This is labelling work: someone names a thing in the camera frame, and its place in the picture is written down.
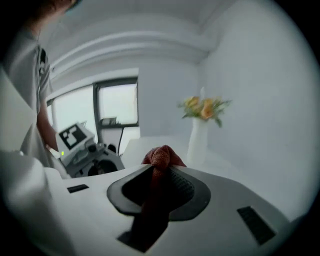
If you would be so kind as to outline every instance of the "dark red fabric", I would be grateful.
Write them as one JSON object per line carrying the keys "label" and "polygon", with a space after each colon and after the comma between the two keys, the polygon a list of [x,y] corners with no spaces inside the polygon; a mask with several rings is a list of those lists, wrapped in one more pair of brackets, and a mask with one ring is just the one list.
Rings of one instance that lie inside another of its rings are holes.
{"label": "dark red fabric", "polygon": [[166,191],[168,167],[186,165],[168,145],[153,148],[146,154],[142,164],[151,164],[154,169],[147,199],[142,205],[141,215],[135,218],[131,231],[146,251],[168,226],[170,213],[166,203],[166,198],[170,196]]}

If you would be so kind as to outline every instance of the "black grille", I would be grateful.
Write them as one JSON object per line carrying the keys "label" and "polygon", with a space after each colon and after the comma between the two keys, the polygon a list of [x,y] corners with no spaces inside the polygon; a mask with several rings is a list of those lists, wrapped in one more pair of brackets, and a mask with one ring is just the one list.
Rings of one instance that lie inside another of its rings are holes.
{"label": "black grille", "polygon": [[263,245],[276,235],[252,207],[248,206],[240,208],[237,209],[237,212],[240,214],[259,245]]}

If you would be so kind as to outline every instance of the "flower bouquet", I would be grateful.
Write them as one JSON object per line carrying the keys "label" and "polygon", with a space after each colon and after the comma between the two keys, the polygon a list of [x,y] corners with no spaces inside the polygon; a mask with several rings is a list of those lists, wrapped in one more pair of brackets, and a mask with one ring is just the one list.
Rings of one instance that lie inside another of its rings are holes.
{"label": "flower bouquet", "polygon": [[204,121],[214,119],[219,127],[222,127],[222,121],[219,118],[220,114],[229,106],[231,100],[222,101],[221,97],[204,98],[199,97],[187,98],[183,103],[178,104],[178,108],[183,108],[184,116],[182,118],[199,118]]}

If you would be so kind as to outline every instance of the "white vase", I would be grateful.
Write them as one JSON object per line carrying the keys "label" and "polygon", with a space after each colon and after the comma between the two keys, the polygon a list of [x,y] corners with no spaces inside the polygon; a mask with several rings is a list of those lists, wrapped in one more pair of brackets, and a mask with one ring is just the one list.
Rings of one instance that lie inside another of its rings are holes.
{"label": "white vase", "polygon": [[186,160],[190,164],[203,164],[208,145],[208,122],[192,118],[192,132]]}

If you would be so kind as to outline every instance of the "black rubber cover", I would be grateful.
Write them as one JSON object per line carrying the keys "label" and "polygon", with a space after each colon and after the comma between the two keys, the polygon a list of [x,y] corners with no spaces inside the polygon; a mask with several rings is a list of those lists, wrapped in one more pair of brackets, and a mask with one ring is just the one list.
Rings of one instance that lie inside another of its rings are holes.
{"label": "black rubber cover", "polygon": [[[120,213],[130,216],[141,213],[153,169],[138,170],[109,186],[106,195]],[[170,167],[168,179],[169,221],[192,220],[207,207],[211,192],[202,181],[174,167]]]}

